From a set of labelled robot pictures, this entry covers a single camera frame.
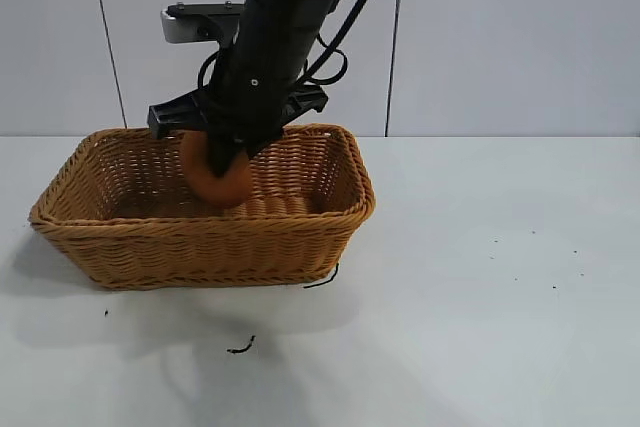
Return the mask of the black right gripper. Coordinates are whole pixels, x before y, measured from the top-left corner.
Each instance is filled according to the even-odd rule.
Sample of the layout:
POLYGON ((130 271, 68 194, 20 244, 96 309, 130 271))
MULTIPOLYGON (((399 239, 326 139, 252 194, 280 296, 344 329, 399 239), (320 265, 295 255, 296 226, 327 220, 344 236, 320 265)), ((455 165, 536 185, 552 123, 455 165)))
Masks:
POLYGON ((246 157, 246 148, 273 141, 287 123, 284 110, 328 0, 245 0, 183 4, 161 14, 168 42, 215 41, 219 49, 210 80, 152 105, 148 126, 155 139, 173 131, 206 132, 206 157, 216 178, 246 157))

